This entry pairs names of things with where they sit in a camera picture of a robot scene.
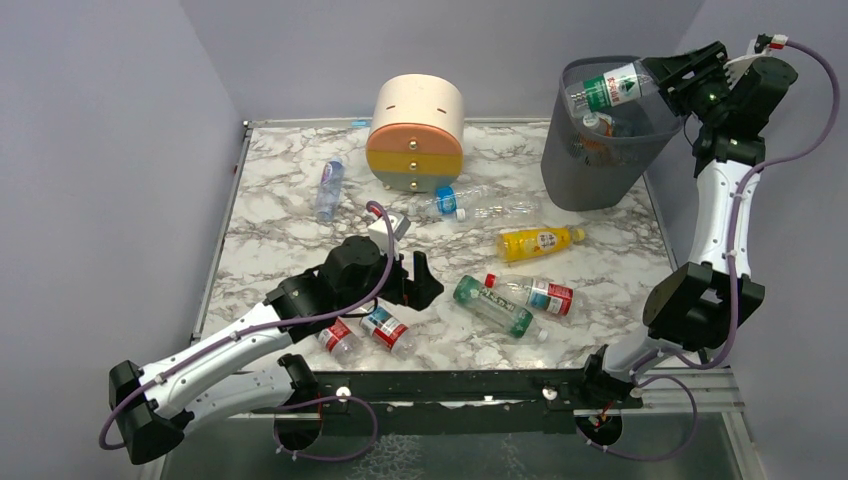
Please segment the clear bottle green white label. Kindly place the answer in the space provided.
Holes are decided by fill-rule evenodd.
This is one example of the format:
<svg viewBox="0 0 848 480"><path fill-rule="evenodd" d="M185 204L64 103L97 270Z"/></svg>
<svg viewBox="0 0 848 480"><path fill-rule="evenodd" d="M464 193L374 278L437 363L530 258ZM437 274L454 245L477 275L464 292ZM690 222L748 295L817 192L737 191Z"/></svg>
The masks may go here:
<svg viewBox="0 0 848 480"><path fill-rule="evenodd" d="M655 78L636 60L601 75L570 85L565 90L566 106L572 117L614 108L658 91Z"/></svg>

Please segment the green tinted bottle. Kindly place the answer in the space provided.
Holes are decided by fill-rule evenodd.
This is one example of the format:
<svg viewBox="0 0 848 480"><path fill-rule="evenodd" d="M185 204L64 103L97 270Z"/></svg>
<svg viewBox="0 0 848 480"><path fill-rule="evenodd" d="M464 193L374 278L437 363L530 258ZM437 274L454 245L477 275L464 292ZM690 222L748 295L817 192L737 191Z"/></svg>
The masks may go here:
<svg viewBox="0 0 848 480"><path fill-rule="evenodd" d="M498 326L514 339L544 343L549 338L549 332L538 324L531 311L469 275L459 280L452 296L461 307Z"/></svg>

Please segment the orange drink bottle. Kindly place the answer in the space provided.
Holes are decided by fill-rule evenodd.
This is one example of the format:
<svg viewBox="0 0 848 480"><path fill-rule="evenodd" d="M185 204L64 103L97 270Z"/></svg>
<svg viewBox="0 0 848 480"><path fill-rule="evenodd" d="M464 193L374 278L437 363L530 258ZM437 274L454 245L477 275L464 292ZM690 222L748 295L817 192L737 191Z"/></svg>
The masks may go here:
<svg viewBox="0 0 848 480"><path fill-rule="evenodd" d="M631 125L605 113L590 113L582 118L583 127L590 135L579 134L577 146L579 152L586 155L588 164L611 164L615 160L613 149L607 144L594 140L601 137L627 137L632 133Z"/></svg>

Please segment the clear bottle white blue cap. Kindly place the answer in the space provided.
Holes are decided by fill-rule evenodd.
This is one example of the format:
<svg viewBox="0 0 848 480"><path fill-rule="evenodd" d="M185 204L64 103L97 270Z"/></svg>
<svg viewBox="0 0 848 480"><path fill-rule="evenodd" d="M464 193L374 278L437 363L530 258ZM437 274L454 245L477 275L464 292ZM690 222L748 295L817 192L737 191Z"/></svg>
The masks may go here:
<svg viewBox="0 0 848 480"><path fill-rule="evenodd" d="M541 210L541 202L535 198L485 197L458 207L454 218L464 223L524 221L537 217Z"/></svg>

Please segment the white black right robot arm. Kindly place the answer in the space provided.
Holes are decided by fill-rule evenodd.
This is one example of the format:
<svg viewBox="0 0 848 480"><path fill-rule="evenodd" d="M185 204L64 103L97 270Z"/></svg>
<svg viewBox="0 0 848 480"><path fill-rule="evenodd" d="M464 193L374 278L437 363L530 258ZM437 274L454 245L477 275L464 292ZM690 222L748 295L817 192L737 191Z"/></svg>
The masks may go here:
<svg viewBox="0 0 848 480"><path fill-rule="evenodd" d="M567 92L575 117L658 94L671 112L700 121L693 145L698 213L690 257L650 293L640 328L601 347L583 369L581 392L592 402L621 401L637 375L669 356L710 350L722 363L739 326L762 304L747 236L753 196L765 165L762 130L797 80L774 57L784 35L761 35L745 55L725 46L672 57L646 57L587 80Z"/></svg>

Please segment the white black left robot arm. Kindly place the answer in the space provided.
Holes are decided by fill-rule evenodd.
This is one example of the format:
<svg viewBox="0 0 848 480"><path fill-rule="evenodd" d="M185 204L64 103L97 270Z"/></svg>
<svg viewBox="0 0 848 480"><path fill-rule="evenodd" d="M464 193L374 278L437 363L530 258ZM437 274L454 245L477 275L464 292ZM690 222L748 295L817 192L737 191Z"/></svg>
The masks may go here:
<svg viewBox="0 0 848 480"><path fill-rule="evenodd" d="M138 365L124 360L108 373L110 415L99 434L103 450L123 449L134 465L175 449L201 420L221 410L213 388L254 360L282 351L333 325L375 299L422 311L444 286L427 256L383 252L365 236L333 248L323 263L282 280L265 299L216 334L162 360ZM121 440L106 436L116 426Z"/></svg>

